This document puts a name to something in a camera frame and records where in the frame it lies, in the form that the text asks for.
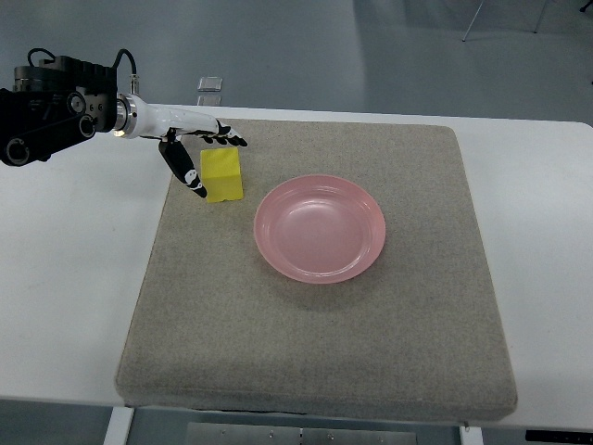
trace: white table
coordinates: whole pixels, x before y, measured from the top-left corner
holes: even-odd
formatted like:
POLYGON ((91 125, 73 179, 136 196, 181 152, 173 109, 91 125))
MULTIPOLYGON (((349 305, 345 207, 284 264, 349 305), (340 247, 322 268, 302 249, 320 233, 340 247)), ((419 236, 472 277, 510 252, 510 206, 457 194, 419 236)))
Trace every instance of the white table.
MULTIPOLYGON (((591 127, 199 110, 221 118, 451 127, 459 139, 519 395, 517 411, 494 425, 592 427, 591 127)), ((169 179, 155 141, 109 134, 46 164, 0 165, 0 398, 122 405, 113 378, 169 179)))

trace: small box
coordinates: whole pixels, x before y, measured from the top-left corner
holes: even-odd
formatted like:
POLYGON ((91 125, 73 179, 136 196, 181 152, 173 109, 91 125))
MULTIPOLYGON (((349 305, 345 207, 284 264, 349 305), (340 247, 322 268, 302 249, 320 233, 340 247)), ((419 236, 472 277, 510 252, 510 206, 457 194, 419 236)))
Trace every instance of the small box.
POLYGON ((243 199, 241 165, 236 146, 202 150, 200 165, 202 184, 208 191, 207 202, 243 199))

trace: chair leg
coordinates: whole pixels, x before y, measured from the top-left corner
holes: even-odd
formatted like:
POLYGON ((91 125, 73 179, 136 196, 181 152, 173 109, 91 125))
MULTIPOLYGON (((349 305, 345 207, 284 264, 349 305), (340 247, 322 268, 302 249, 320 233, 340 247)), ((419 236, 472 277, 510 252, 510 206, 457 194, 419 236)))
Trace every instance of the chair leg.
POLYGON ((539 13, 539 19, 537 19, 537 25, 536 25, 536 29, 534 30, 534 34, 537 34, 537 31, 539 31, 539 25, 541 24, 541 20, 544 18, 544 13, 546 12, 546 7, 548 6, 548 1, 546 0, 546 2, 544 3, 544 7, 541 8, 541 12, 539 13))
POLYGON ((465 39, 467 39, 467 34, 470 33, 470 29, 472 28, 473 23, 475 22, 475 18, 478 17, 478 14, 480 13, 480 9, 482 9, 482 5, 484 4, 485 1, 486 0, 482 0, 482 2, 480 3, 480 6, 478 7, 478 10, 475 11, 475 15, 473 16, 472 23, 470 23, 470 27, 467 29, 467 31, 465 32, 465 35, 461 39, 462 42, 465 42, 465 39))

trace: gray floor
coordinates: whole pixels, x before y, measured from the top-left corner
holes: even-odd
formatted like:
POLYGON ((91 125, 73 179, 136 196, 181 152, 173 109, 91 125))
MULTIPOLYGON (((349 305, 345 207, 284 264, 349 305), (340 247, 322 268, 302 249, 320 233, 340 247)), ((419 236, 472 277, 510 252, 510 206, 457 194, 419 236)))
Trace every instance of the gray floor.
MULTIPOLYGON (((127 47, 141 96, 153 103, 194 105, 199 78, 221 76, 228 107, 593 124, 593 7, 580 13, 585 1, 550 0, 538 34, 544 0, 487 1, 463 43, 479 0, 3 0, 0 87, 11 88, 13 68, 35 46, 104 65, 127 47)), ((3 401, 0 443, 37 443, 40 434, 102 443, 105 415, 3 401)), ((134 422, 131 440, 146 427, 134 422)), ((512 444, 522 434, 485 437, 512 444)))

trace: cable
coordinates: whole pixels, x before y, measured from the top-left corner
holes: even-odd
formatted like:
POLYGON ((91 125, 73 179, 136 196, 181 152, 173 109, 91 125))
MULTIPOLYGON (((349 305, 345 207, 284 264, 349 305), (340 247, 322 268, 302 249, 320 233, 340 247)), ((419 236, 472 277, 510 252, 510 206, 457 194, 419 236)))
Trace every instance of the cable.
POLYGON ((133 60, 132 53, 130 51, 128 51, 127 49, 125 49, 125 48, 122 48, 118 52, 118 56, 116 57, 115 62, 113 62, 113 66, 111 68, 116 69, 118 67, 118 65, 121 62, 121 56, 123 56, 124 54, 130 60, 130 64, 132 65, 132 74, 136 74, 136 62, 133 60))
POLYGON ((56 56, 54 56, 52 53, 50 53, 49 51, 47 51, 45 48, 33 48, 31 51, 29 51, 29 53, 27 54, 27 60, 29 61, 29 65, 30 66, 34 66, 33 62, 31 61, 31 56, 35 53, 46 53, 48 56, 50 56, 53 60, 56 60, 56 56))

